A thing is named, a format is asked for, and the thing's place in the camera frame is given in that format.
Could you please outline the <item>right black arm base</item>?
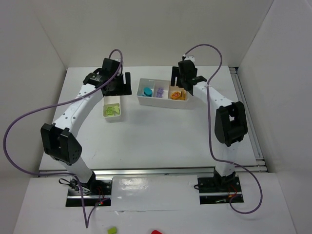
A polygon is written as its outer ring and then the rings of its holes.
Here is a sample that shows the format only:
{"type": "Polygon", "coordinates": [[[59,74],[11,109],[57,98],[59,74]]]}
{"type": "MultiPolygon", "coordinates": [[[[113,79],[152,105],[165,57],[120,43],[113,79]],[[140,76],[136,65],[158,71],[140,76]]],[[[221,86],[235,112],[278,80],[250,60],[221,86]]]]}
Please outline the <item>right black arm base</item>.
{"type": "Polygon", "coordinates": [[[199,192],[200,205],[243,203],[244,198],[240,185],[240,180],[236,176],[234,181],[227,185],[217,186],[212,177],[199,177],[194,189],[199,192]]]}

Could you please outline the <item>orange oval lego piece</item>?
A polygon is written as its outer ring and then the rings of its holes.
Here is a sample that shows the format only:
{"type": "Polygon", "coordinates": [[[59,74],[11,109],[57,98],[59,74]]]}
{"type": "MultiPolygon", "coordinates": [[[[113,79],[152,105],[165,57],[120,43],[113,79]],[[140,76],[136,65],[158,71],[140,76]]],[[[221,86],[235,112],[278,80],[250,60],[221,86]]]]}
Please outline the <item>orange oval lego piece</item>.
{"type": "Polygon", "coordinates": [[[180,97],[181,97],[181,92],[179,91],[172,92],[170,95],[170,98],[173,100],[179,100],[180,97]]]}

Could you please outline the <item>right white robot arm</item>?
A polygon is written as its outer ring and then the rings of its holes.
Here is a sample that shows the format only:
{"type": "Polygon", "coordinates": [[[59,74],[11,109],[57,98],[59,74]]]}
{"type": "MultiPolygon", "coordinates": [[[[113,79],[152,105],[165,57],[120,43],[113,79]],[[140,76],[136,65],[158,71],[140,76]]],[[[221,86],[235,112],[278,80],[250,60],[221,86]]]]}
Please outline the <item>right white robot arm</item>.
{"type": "Polygon", "coordinates": [[[242,102],[234,102],[208,85],[207,80],[197,74],[194,60],[192,56],[182,56],[172,69],[171,84],[208,105],[209,141],[218,141],[217,164],[213,177],[199,184],[198,188],[207,192],[223,192],[234,185],[237,151],[248,132],[245,107],[242,102]]]}

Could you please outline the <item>green lego brick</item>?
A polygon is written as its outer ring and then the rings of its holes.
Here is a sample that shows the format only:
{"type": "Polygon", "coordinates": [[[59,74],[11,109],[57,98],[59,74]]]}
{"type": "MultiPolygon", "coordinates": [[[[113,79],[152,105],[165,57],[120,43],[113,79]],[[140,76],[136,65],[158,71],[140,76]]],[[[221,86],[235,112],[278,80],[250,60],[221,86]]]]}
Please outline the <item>green lego brick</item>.
{"type": "Polygon", "coordinates": [[[119,116],[120,115],[120,107],[118,105],[115,105],[113,107],[114,115],[119,116]]]}
{"type": "Polygon", "coordinates": [[[105,109],[105,116],[106,117],[114,116],[114,111],[113,111],[113,107],[112,106],[106,107],[106,109],[105,109]]]}

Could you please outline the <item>teal lego brick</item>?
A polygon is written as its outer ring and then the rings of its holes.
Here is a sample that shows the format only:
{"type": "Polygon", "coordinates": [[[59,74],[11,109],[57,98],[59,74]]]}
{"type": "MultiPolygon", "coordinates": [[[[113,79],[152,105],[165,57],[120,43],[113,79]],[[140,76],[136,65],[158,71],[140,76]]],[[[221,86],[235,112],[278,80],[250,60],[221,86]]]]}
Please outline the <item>teal lego brick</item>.
{"type": "Polygon", "coordinates": [[[139,96],[142,96],[142,97],[144,97],[144,96],[145,96],[145,94],[144,94],[144,90],[141,90],[141,91],[140,91],[139,96]]]}
{"type": "Polygon", "coordinates": [[[149,87],[144,87],[143,89],[143,96],[145,97],[152,97],[153,96],[153,90],[149,87]]]}

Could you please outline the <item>small white divided tray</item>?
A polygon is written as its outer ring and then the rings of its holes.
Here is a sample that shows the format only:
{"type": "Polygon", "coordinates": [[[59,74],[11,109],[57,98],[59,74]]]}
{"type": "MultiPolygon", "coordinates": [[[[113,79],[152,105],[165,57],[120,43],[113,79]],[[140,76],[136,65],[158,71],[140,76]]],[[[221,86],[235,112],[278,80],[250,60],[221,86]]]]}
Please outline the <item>small white divided tray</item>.
{"type": "Polygon", "coordinates": [[[103,117],[107,122],[121,121],[121,96],[103,98],[103,117]]]}

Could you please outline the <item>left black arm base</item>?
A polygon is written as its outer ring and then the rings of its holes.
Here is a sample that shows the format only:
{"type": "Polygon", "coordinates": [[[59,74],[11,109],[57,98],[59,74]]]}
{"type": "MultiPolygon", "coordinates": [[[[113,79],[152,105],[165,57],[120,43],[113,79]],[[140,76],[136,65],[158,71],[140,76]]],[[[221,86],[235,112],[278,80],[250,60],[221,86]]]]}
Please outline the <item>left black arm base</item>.
{"type": "MultiPolygon", "coordinates": [[[[75,179],[67,180],[60,178],[59,184],[68,187],[68,193],[66,198],[66,207],[81,207],[81,191],[78,187],[78,183],[75,179]]],[[[111,192],[112,192],[112,179],[101,180],[103,183],[101,186],[97,186],[95,191],[90,191],[87,188],[82,188],[84,205],[86,207],[93,207],[98,203],[98,206],[111,206],[111,192]]]]}

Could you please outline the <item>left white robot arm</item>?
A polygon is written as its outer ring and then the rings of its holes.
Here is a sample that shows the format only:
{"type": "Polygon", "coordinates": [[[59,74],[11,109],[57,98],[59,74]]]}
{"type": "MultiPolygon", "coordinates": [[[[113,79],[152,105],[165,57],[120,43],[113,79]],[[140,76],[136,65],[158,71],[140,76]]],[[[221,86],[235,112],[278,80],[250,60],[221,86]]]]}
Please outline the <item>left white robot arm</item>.
{"type": "Polygon", "coordinates": [[[131,95],[131,75],[122,72],[120,59],[105,58],[102,67],[89,73],[82,82],[76,101],[52,124],[44,124],[40,133],[44,152],[77,176],[83,188],[98,194],[105,184],[83,161],[78,132],[93,108],[104,97],[131,95]]]}

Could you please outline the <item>yellow orange lego brick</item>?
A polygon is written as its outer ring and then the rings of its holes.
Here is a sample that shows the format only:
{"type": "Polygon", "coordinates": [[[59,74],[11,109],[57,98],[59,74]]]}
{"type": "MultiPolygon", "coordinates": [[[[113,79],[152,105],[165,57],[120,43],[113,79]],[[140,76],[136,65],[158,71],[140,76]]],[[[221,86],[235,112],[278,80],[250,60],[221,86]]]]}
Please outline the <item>yellow orange lego brick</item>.
{"type": "Polygon", "coordinates": [[[180,100],[186,100],[186,91],[182,90],[180,93],[180,100]]]}

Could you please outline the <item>large white three-compartment tray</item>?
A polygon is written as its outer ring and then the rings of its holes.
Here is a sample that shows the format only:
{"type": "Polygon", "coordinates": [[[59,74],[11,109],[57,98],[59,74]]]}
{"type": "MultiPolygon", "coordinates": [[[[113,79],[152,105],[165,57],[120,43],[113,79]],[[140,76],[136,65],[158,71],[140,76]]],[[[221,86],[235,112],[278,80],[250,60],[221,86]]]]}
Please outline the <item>large white three-compartment tray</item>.
{"type": "Polygon", "coordinates": [[[169,80],[159,80],[159,79],[147,79],[141,78],[138,83],[137,98],[140,105],[153,106],[153,107],[162,107],[162,108],[173,108],[173,109],[186,109],[188,106],[189,98],[186,93],[186,100],[173,100],[170,98],[172,92],[184,90],[177,86],[172,87],[169,80]],[[142,97],[139,96],[141,90],[144,87],[149,87],[153,90],[152,97],[142,97]],[[158,88],[163,88],[163,97],[156,97],[158,88]]]}

